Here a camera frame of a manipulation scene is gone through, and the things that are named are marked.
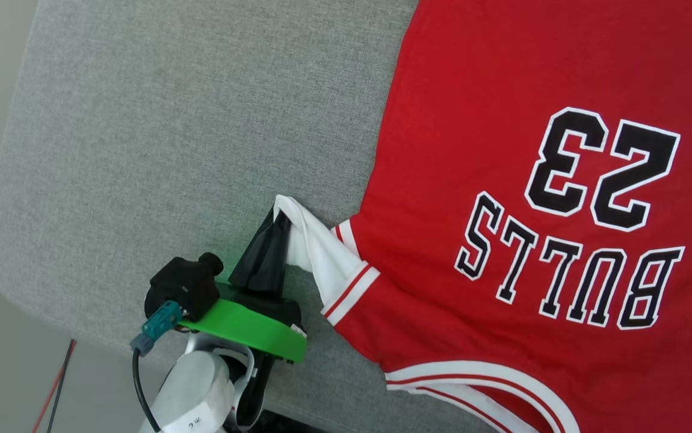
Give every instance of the gray fabric surface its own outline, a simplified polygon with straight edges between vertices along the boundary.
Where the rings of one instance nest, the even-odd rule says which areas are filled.
[[[147,281],[171,257],[230,272],[293,195],[326,224],[357,211],[414,0],[41,0],[0,156],[0,290],[79,338],[128,351]],[[382,373],[286,295],[306,361],[267,408],[328,431],[489,431]],[[146,361],[167,367],[170,333]]]

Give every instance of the printed number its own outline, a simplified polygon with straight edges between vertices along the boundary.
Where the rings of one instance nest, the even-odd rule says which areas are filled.
[[[673,266],[681,261],[684,247],[666,248],[663,250],[651,250],[640,256],[637,269],[632,274],[629,282],[629,290],[624,300],[624,307],[619,313],[619,329],[642,329],[651,327],[659,318],[659,306],[662,304],[664,287]],[[656,275],[653,281],[646,282],[649,270],[656,266]],[[645,302],[643,313],[635,314],[635,310],[641,302]]]
[[[604,150],[608,129],[597,113],[566,108],[549,120],[539,148],[539,160],[533,165],[525,198],[531,207],[568,217],[582,208],[586,186],[566,182],[563,189],[551,187],[554,176],[573,178],[579,154],[565,150],[569,135],[581,137],[582,149]]]
[[[608,128],[600,115],[582,109],[566,108],[550,118],[539,147],[539,160],[525,188],[525,199],[533,209],[568,217],[584,205],[587,187],[566,182],[563,189],[552,188],[554,176],[572,179],[579,154],[565,150],[569,135],[581,137],[580,148],[602,152]],[[632,160],[635,153],[643,160],[600,176],[590,209],[595,224],[626,232],[646,225],[650,203],[630,200],[627,206],[614,201],[622,194],[660,179],[670,173],[680,134],[622,120],[611,149],[616,158]]]
[[[567,319],[569,321],[584,323],[586,316],[586,303],[589,298],[589,292],[597,280],[597,274],[600,271],[603,263],[608,263],[608,272],[605,274],[605,279],[600,288],[600,294],[597,296],[597,304],[591,316],[589,316],[589,324],[604,327],[608,323],[608,307],[611,305],[613,290],[619,284],[619,278],[624,270],[624,263],[627,260],[627,255],[624,250],[619,248],[604,248],[596,250],[589,256],[584,275],[579,282],[579,288],[576,290],[576,295],[573,300],[573,305],[568,310]]]
[[[577,260],[581,253],[581,244],[553,238],[552,236],[546,237],[546,241],[544,241],[544,250],[541,252],[539,260],[549,263],[555,256],[560,256],[561,259],[560,262],[557,263],[557,268],[555,268],[555,276],[552,278],[552,283],[549,285],[546,298],[544,298],[541,308],[539,308],[540,315],[545,315],[553,319],[557,318],[557,312],[560,309],[557,298],[563,290],[563,285],[566,282],[566,277],[568,277],[568,270],[570,269],[571,263]]]
[[[611,155],[629,161],[639,153],[644,159],[600,176],[592,205],[595,223],[627,232],[645,226],[650,203],[630,200],[624,207],[613,202],[625,192],[668,175],[679,140],[681,136],[673,132],[622,120]]]
[[[522,273],[528,253],[536,246],[536,239],[539,236],[510,215],[506,219],[504,232],[501,234],[501,241],[506,246],[511,247],[511,243],[515,238],[520,239],[520,245],[517,248],[517,252],[514,253],[514,259],[511,261],[509,272],[506,274],[504,282],[498,286],[498,293],[496,294],[498,299],[507,302],[507,304],[511,304],[514,301],[514,285],[517,283],[520,273]]]
[[[470,252],[465,247],[459,250],[459,256],[456,258],[456,270],[474,281],[483,274],[483,268],[488,263],[490,256],[490,242],[480,233],[479,227],[483,222],[483,217],[488,217],[488,230],[495,234],[498,230],[498,225],[501,223],[501,217],[504,213],[504,208],[497,201],[490,197],[488,192],[481,192],[477,195],[477,201],[472,208],[472,215],[469,217],[469,224],[466,227],[464,236],[466,241],[477,250],[477,258],[473,263],[470,263]]]

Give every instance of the red stripe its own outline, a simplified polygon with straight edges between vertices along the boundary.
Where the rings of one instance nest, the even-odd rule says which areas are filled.
[[[354,288],[354,285],[357,283],[357,281],[359,281],[360,278],[362,278],[363,275],[365,275],[365,272],[367,272],[368,269],[370,269],[370,266],[368,266],[368,265],[365,265],[365,267],[362,268],[362,271],[360,271],[360,273],[357,275],[357,277],[354,278],[354,280],[351,281],[351,284],[349,284],[348,287],[346,287],[346,290],[344,290],[344,293],[341,294],[341,297],[338,298],[338,300],[335,301],[335,304],[333,304],[333,306],[330,307],[330,309],[327,310],[327,312],[324,313],[324,317],[325,317],[325,318],[326,318],[327,316],[331,315],[332,312],[333,312],[333,310],[335,310],[336,308],[338,308],[338,305],[341,305],[341,302],[343,302],[344,299],[346,299],[346,296],[348,296],[349,292],[351,292],[351,289]]]
[[[418,378],[412,378],[412,379],[406,379],[404,381],[386,381],[387,384],[395,384],[395,385],[401,385],[401,384],[409,384],[411,382],[417,382],[417,381],[434,381],[437,379],[475,379],[475,380],[486,380],[486,381],[493,381],[493,382],[498,382],[501,384],[507,384],[511,387],[515,387],[516,389],[519,389],[519,391],[524,392],[525,394],[533,397],[536,401],[538,401],[539,405],[542,406],[542,408],[546,409],[547,412],[549,412],[550,416],[552,416],[552,419],[555,420],[555,423],[560,427],[561,433],[566,433],[565,428],[563,428],[563,423],[560,422],[560,419],[556,416],[555,411],[552,411],[552,408],[550,408],[547,403],[544,403],[544,400],[541,400],[541,398],[538,397],[538,395],[533,394],[533,392],[528,391],[522,386],[519,386],[518,384],[514,382],[507,381],[502,378],[493,378],[492,376],[483,376],[483,375],[431,375],[431,376],[419,376]]]
[[[427,391],[427,392],[432,392],[432,393],[437,394],[437,395],[442,395],[442,397],[449,398],[450,400],[458,401],[458,403],[461,403],[462,405],[467,406],[467,408],[472,409],[472,411],[477,412],[478,414],[480,414],[481,417],[484,417],[484,419],[488,419],[490,422],[492,422],[493,424],[495,424],[495,425],[497,425],[498,427],[500,427],[503,431],[506,431],[506,433],[511,433],[511,430],[509,430],[508,428],[506,428],[502,423],[496,421],[496,420],[494,419],[494,417],[489,416],[488,414],[484,413],[484,412],[481,411],[477,406],[475,406],[475,405],[469,403],[469,401],[462,400],[461,398],[458,398],[458,397],[453,397],[453,396],[450,395],[450,394],[445,394],[444,392],[440,392],[440,391],[437,391],[437,390],[435,390],[435,389],[431,389],[430,387],[418,387],[418,388],[416,388],[416,389],[421,389],[421,390],[424,390],[424,391]]]

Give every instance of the red wire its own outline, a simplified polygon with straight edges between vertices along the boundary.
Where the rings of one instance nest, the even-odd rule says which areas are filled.
[[[76,342],[74,341],[71,346],[70,346],[70,353],[73,354],[73,348],[76,347]],[[49,408],[49,401],[52,400],[52,396],[55,394],[55,389],[57,389],[57,384],[60,383],[60,378],[63,376],[63,367],[62,365],[60,366],[59,372],[57,372],[57,377],[55,378],[55,383],[52,384],[52,391],[49,392],[49,396],[46,398],[46,401],[44,402],[44,407],[41,408],[41,413],[39,414],[39,419],[36,420],[36,425],[33,426],[33,430],[31,433],[36,433],[36,431],[39,429],[39,426],[41,425],[41,419],[44,418],[44,414],[46,414],[46,409]]]

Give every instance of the red jersey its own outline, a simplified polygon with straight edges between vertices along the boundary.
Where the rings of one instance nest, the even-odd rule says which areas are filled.
[[[500,431],[692,433],[692,2],[421,0],[325,315]]]

